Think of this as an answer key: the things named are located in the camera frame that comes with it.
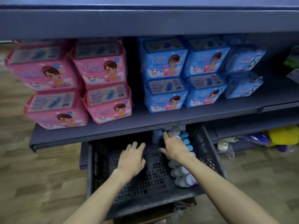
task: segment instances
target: forearm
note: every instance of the forearm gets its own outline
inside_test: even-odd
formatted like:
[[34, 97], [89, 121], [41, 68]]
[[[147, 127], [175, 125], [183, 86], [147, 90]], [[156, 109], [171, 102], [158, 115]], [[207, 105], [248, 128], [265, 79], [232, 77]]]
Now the forearm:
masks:
[[117, 169], [112, 175], [76, 210], [64, 224], [100, 224], [127, 179]]
[[207, 196], [229, 224], [277, 224], [249, 196], [200, 162], [191, 153], [181, 156], [179, 162], [193, 175]]

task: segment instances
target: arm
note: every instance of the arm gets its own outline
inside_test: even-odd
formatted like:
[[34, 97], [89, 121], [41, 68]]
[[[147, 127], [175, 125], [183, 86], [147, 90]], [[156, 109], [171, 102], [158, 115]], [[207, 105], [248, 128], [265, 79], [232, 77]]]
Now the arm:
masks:
[[138, 149], [137, 142], [123, 150], [118, 167], [111, 176], [63, 224], [102, 223], [120, 190], [137, 175], [145, 165], [142, 153], [145, 143]]
[[207, 196], [229, 224], [279, 224], [249, 196], [200, 162], [186, 145], [163, 132], [166, 149], [160, 151], [181, 163], [198, 181]]

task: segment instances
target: black plastic crate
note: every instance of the black plastic crate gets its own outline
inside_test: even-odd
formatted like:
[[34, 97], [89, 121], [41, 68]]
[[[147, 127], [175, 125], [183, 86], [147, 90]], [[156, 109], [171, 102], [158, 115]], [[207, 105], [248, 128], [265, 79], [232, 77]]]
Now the black plastic crate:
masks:
[[[187, 132], [190, 134], [189, 140], [196, 157], [222, 177], [226, 177], [219, 156], [204, 126], [191, 125], [187, 128]], [[119, 192], [107, 219], [204, 194], [204, 190], [198, 184], [189, 188], [180, 188], [174, 184], [175, 178], [170, 175], [171, 168], [168, 166], [166, 156], [159, 151], [160, 145], [150, 143], [151, 134], [152, 132], [148, 131], [92, 142], [90, 152], [94, 160], [94, 164], [91, 165], [94, 168], [89, 168], [88, 171], [88, 173], [91, 172], [89, 176], [92, 178], [89, 189], [91, 194], [117, 168], [122, 149], [134, 140], [137, 140], [138, 144], [142, 142], [147, 144], [143, 153], [146, 160], [145, 168]]]

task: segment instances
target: wooden floor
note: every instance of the wooden floor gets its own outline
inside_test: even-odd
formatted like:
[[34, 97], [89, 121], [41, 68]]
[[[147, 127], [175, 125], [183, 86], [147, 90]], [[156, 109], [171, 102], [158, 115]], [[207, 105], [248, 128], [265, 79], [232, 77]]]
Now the wooden floor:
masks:
[[[79, 169], [80, 143], [33, 153], [34, 123], [23, 115], [32, 94], [3, 66], [11, 46], [0, 46], [0, 223], [60, 224], [86, 198], [87, 172]], [[299, 220], [299, 150], [281, 154], [257, 148], [221, 157], [229, 180], [278, 221]], [[180, 223], [225, 223], [206, 195]]]

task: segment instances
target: left hand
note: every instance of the left hand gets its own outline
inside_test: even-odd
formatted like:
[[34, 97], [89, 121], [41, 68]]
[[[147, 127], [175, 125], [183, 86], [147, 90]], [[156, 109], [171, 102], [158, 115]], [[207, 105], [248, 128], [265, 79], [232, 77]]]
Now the left hand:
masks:
[[114, 171], [121, 173], [125, 184], [144, 168], [145, 159], [142, 158], [144, 147], [145, 143], [141, 143], [137, 148], [137, 142], [133, 142], [132, 145], [129, 144], [126, 150], [121, 152], [118, 167]]

